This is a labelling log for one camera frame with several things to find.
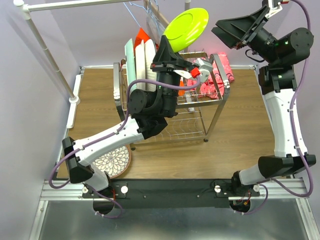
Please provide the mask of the flower plate brown rim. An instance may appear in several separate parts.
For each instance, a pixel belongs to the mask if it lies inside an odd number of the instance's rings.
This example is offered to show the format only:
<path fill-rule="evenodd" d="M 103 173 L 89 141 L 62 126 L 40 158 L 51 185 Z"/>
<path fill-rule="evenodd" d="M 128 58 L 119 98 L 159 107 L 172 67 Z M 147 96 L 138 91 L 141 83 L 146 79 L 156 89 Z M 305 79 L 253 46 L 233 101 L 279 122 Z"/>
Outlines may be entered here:
<path fill-rule="evenodd" d="M 152 39 L 149 39 L 144 44 L 144 53 L 145 53 L 145 78 L 147 80 L 156 81 L 157 73 L 151 70 L 151 64 L 156 55 L 156 47 Z"/>
<path fill-rule="evenodd" d="M 132 153 L 128 145 L 121 146 L 97 158 L 93 165 L 113 179 L 123 174 L 131 163 Z"/>

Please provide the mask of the lime green plate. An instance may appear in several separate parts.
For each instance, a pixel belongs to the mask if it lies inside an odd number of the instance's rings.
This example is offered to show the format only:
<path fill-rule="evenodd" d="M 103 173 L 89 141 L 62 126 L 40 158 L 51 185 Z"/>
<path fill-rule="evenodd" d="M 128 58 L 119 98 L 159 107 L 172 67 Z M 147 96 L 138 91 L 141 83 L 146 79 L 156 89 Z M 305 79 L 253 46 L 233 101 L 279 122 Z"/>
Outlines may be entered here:
<path fill-rule="evenodd" d="M 176 16 L 164 30 L 172 50 L 177 53 L 194 43 L 204 32 L 209 22 L 206 9 L 196 7 Z"/>

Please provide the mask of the mint rectangular plate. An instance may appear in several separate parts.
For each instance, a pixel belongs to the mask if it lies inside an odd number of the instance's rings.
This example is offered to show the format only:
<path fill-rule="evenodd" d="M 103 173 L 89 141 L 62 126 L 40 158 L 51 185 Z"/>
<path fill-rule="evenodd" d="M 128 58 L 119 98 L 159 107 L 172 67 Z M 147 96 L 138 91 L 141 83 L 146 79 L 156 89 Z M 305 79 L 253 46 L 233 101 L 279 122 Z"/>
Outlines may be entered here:
<path fill-rule="evenodd" d="M 126 62 L 127 85 L 129 86 L 133 81 L 136 80 L 134 44 L 133 44 L 132 38 L 130 38 L 128 42 L 125 44 L 124 52 L 125 52 L 125 62 Z"/>

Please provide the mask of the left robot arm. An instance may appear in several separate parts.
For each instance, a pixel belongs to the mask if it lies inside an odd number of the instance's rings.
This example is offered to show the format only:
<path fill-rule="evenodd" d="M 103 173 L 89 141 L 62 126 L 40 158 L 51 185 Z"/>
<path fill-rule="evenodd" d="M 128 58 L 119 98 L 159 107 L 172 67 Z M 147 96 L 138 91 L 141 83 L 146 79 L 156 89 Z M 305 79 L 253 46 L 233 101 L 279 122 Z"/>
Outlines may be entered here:
<path fill-rule="evenodd" d="M 150 65 L 157 74 L 156 80 L 137 79 L 127 87 L 126 114 L 124 121 L 95 135 L 62 141 L 69 183 L 83 183 L 93 188 L 101 198 L 111 191 L 110 177 L 93 162 L 102 155 L 119 147 L 149 139 L 161 133 L 168 125 L 166 119 L 177 115 L 180 86 L 179 72 L 200 75 L 199 69 L 174 52 L 168 38 L 163 35 L 159 48 Z"/>

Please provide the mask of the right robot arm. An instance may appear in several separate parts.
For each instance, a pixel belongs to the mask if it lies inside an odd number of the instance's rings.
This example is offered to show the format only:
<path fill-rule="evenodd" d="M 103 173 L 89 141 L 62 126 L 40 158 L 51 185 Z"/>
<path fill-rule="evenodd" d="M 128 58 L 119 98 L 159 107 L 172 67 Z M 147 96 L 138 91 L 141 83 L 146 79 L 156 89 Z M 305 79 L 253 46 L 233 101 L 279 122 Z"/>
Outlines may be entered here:
<path fill-rule="evenodd" d="M 306 62 L 314 43 L 309 27 L 299 27 L 275 38 L 264 26 L 276 8 L 264 5 L 256 12 L 216 22 L 212 32 L 229 48 L 249 47 L 267 64 L 259 69 L 258 83 L 274 134 L 274 154 L 261 156 L 256 165 L 233 174 L 230 191 L 241 196 L 253 186 L 276 177 L 309 171 L 316 157 L 304 143 L 296 99 L 301 84 L 294 66 Z"/>

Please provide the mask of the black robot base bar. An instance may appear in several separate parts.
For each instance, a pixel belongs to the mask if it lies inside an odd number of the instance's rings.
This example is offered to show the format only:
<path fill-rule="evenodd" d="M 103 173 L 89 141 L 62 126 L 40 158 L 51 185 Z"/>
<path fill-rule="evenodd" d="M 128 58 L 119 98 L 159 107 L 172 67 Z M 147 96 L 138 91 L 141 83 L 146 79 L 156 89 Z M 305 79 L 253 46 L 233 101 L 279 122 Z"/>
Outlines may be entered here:
<path fill-rule="evenodd" d="M 228 208 L 234 197 L 258 197 L 252 185 L 234 188 L 231 179 L 119 179 L 101 191 L 124 209 L 153 208 Z"/>

